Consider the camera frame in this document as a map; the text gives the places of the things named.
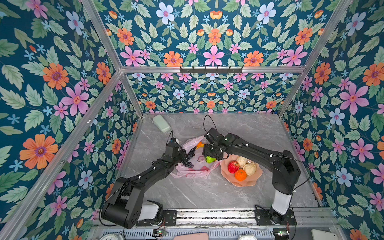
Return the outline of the fake orange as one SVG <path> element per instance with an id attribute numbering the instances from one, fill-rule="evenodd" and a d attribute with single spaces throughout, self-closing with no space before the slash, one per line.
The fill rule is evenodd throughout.
<path id="1" fill-rule="evenodd" d="M 202 142 L 199 142 L 199 143 L 197 144 L 196 148 L 198 149 L 198 148 L 201 148 L 201 147 L 203 147 L 203 146 L 204 146 L 204 144 L 203 144 Z"/>
<path id="2" fill-rule="evenodd" d="M 234 174 L 235 179 L 239 182 L 244 181 L 247 176 L 247 173 L 243 169 L 238 169 Z"/>

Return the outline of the fake green lime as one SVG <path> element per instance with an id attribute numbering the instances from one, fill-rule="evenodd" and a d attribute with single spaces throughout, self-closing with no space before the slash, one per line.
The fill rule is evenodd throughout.
<path id="1" fill-rule="evenodd" d="M 205 161 L 207 164 L 211 164 L 211 163 L 214 163 L 217 159 L 216 158 L 213 158 L 213 157 L 210 157 L 210 156 L 205 156 Z"/>

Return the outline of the fake red strawberry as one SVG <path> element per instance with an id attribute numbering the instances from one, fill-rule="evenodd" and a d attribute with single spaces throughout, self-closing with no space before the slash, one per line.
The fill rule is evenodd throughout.
<path id="1" fill-rule="evenodd" d="M 228 172 L 235 174 L 240 169 L 240 164 L 237 161 L 231 161 L 228 164 Z"/>

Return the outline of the pink plastic bag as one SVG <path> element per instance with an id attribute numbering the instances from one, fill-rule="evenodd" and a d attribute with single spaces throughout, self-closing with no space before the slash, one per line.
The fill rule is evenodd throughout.
<path id="1" fill-rule="evenodd" d="M 204 145 L 207 143 L 206 139 L 203 136 L 195 137 L 193 139 L 187 140 L 182 144 L 183 149 L 188 153 L 192 148 L 196 148 L 197 144 L 202 142 Z M 215 170 L 219 165 L 219 161 L 214 163 L 207 164 L 205 161 L 205 156 L 203 155 L 203 147 L 196 148 L 195 156 L 191 159 L 193 168 L 184 167 L 183 163 L 178 164 L 175 167 L 175 170 L 171 173 L 173 178 L 207 178 L 208 175 Z"/>

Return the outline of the fake beige garlic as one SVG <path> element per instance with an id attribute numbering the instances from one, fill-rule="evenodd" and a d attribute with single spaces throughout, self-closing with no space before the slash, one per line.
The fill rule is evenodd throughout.
<path id="1" fill-rule="evenodd" d="M 239 168 L 242 169 L 244 167 L 244 165 L 248 164 L 249 163 L 249 160 L 245 157 L 238 157 L 237 158 L 237 163 L 239 164 Z"/>
<path id="2" fill-rule="evenodd" d="M 257 168 L 256 163 L 247 163 L 243 166 L 243 170 L 248 176 L 252 176 L 256 172 Z"/>

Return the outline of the pink scalloped bowl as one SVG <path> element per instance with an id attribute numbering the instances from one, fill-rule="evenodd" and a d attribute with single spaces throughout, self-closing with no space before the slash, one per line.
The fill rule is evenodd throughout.
<path id="1" fill-rule="evenodd" d="M 222 176 L 236 187 L 252 187 L 263 174 L 258 164 L 236 155 L 222 160 L 220 167 Z"/>

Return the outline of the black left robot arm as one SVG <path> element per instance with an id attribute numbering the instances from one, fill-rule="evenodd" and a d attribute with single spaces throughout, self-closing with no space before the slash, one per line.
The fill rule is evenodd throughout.
<path id="1" fill-rule="evenodd" d="M 145 192 L 157 182 L 167 178 L 175 167 L 187 160 L 185 149 L 169 142 L 162 156 L 144 172 L 130 177 L 120 177 L 100 211 L 100 219 L 131 229 L 139 221 Z"/>

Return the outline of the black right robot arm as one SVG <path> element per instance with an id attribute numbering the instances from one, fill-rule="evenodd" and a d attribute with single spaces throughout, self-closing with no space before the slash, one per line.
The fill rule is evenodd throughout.
<path id="1" fill-rule="evenodd" d="M 301 176 L 297 160 L 290 151 L 282 153 L 265 149 L 251 144 L 234 134 L 223 136 L 215 128 L 211 128 L 204 135 L 207 144 L 204 146 L 203 155 L 223 160 L 224 154 L 244 157 L 255 162 L 272 172 L 272 184 L 275 196 L 269 210 L 261 210 L 259 225 L 294 225 L 295 218 L 288 216 L 290 204 L 295 187 Z"/>

